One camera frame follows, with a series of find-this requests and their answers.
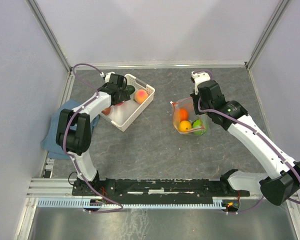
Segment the dark green avocado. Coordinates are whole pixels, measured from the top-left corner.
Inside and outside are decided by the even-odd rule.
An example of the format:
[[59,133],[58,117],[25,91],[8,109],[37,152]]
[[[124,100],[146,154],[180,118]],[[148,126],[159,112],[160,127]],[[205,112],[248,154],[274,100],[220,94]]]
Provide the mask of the dark green avocado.
[[126,88],[127,88],[129,95],[132,95],[136,91],[136,89],[133,85],[127,85]]

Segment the brown kiwi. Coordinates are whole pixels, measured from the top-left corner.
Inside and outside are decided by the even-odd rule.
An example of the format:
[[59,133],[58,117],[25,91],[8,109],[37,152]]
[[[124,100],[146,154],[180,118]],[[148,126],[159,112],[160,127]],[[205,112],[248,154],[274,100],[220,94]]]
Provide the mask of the brown kiwi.
[[112,110],[111,107],[105,108],[102,111],[102,114],[104,114],[105,116],[108,116],[111,113],[111,110]]

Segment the pink yellow peach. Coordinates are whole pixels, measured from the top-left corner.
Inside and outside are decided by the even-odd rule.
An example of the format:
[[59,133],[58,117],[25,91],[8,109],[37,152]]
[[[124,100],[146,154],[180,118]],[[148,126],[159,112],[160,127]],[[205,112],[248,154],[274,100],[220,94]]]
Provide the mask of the pink yellow peach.
[[148,96],[148,93],[144,89],[139,89],[134,94],[134,101],[141,105],[147,100]]

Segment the green mini watermelon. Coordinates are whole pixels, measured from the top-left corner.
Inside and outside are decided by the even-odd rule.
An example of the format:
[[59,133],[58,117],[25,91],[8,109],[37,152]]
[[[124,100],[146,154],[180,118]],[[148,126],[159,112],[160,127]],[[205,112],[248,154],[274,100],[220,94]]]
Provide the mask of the green mini watermelon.
[[201,136],[207,134],[209,131],[209,124],[206,119],[196,119],[192,124],[193,134]]

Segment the orange fruit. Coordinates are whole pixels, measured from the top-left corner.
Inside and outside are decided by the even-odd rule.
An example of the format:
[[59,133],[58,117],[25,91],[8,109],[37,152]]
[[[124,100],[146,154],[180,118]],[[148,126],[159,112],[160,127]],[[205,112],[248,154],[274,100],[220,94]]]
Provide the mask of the orange fruit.
[[176,116],[179,118],[179,121],[187,121],[189,119],[189,113],[185,108],[180,108],[176,112]]

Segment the clear zip top bag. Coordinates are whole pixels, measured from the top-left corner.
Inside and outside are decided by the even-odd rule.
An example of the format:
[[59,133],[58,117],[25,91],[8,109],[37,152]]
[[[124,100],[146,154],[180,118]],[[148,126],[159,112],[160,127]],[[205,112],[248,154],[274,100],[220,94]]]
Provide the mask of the clear zip top bag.
[[178,100],[177,102],[171,101],[170,104],[172,106],[172,125],[177,130],[177,132],[182,135],[199,136],[199,135],[193,134],[193,131],[194,131],[193,129],[191,129],[188,132],[180,132],[179,131],[180,119],[177,117],[177,110],[179,110],[180,108],[184,108],[188,111],[188,114],[189,114],[188,121],[191,122],[191,124],[197,119],[207,120],[207,122],[208,122],[208,117],[205,114],[195,115],[192,98],[191,97],[183,98],[183,99]]

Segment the yellow lemon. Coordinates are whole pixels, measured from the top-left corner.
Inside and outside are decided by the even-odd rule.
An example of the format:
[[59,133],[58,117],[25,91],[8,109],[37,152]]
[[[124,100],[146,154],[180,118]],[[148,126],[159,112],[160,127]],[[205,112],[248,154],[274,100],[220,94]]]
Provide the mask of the yellow lemon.
[[188,121],[188,120],[182,120],[179,123],[178,130],[180,132],[186,133],[186,132],[190,131],[191,129],[192,129],[192,124],[191,124],[190,121]]

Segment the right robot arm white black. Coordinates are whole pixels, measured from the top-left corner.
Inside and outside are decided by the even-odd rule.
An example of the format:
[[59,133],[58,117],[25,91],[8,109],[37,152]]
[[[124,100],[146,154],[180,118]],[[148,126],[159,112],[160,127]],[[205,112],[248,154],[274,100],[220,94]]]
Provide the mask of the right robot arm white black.
[[237,101],[227,101],[219,84],[202,77],[191,77],[192,97],[197,115],[207,114],[216,125],[238,139],[259,161],[265,174],[239,170],[229,171],[219,183],[226,196],[236,191],[261,194],[270,203],[280,206],[300,190],[300,161],[284,153],[257,126],[248,111]]

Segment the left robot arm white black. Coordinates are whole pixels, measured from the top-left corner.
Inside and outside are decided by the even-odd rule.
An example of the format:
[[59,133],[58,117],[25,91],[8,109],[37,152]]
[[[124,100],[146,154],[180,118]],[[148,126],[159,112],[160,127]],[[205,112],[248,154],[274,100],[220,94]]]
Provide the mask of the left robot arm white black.
[[73,109],[63,109],[59,114],[55,141],[75,167],[77,177],[73,193],[76,195],[101,195],[99,173],[89,153],[92,120],[105,109],[130,100],[125,76],[110,72],[103,78],[105,83],[92,97]]

